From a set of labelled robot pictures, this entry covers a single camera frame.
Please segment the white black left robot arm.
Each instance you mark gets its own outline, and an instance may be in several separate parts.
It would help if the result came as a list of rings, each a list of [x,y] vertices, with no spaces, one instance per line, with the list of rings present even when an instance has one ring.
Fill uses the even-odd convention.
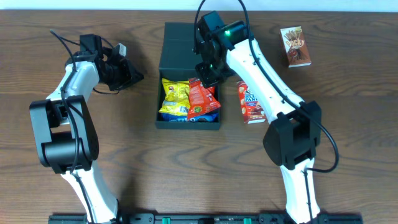
[[[121,90],[142,79],[121,50],[81,51],[65,64],[65,75],[54,92],[29,106],[39,161],[73,188],[85,208],[82,223],[131,222],[97,163],[99,139],[87,102],[99,84]]]

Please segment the red snack bag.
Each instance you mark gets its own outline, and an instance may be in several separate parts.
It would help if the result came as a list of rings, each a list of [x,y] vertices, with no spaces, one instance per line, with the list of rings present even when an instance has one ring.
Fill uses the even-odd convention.
[[[221,108],[221,103],[215,98],[215,87],[205,88],[198,78],[189,79],[190,109],[187,119],[210,113]]]

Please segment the yellow snack bag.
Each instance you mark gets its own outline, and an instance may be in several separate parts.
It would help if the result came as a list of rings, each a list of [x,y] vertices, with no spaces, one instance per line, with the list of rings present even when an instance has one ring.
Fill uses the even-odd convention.
[[[189,81],[173,82],[163,78],[162,86],[165,91],[165,99],[162,102],[159,112],[176,116],[186,116],[190,109]]]

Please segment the red Hello Panda box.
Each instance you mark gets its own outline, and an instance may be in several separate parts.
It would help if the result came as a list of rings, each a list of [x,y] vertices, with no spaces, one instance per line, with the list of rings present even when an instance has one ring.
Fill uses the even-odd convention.
[[[265,122],[267,120],[265,112],[248,85],[242,80],[238,81],[237,85],[244,123],[254,124]]]

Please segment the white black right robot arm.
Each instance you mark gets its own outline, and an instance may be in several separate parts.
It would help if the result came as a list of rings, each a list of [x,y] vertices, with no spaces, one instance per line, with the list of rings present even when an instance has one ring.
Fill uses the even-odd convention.
[[[226,25],[203,17],[195,23],[194,40],[194,51],[203,59],[196,70],[204,87],[237,74],[254,93],[269,122],[263,145],[281,169],[286,212],[295,223],[312,221],[320,213],[312,177],[320,143],[320,107],[314,101],[305,103],[282,81],[245,22]]]

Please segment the dark green box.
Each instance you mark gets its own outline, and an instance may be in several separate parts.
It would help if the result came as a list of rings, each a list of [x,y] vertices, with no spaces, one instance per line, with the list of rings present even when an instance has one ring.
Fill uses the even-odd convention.
[[[170,81],[186,81],[196,77],[195,66],[202,61],[200,55],[193,53],[193,24],[166,22],[164,42],[159,62],[159,78]],[[166,121],[156,113],[155,126],[158,129],[219,130],[221,110],[213,122]]]

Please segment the brown Pocky box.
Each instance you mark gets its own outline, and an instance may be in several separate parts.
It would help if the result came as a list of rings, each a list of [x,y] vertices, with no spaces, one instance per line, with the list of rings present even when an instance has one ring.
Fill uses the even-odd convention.
[[[312,64],[301,26],[282,28],[280,30],[280,39],[285,50],[289,68]]]

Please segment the blue Oreo packet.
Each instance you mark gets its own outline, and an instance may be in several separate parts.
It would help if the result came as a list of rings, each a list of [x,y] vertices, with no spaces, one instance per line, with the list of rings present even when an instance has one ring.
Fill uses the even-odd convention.
[[[194,123],[209,123],[209,122],[214,122],[218,118],[217,113],[208,113],[208,114],[203,114],[199,115],[193,118],[188,119],[186,115],[172,115],[172,114],[167,114],[167,113],[161,113],[160,117],[164,121],[170,121],[170,122],[194,122]]]

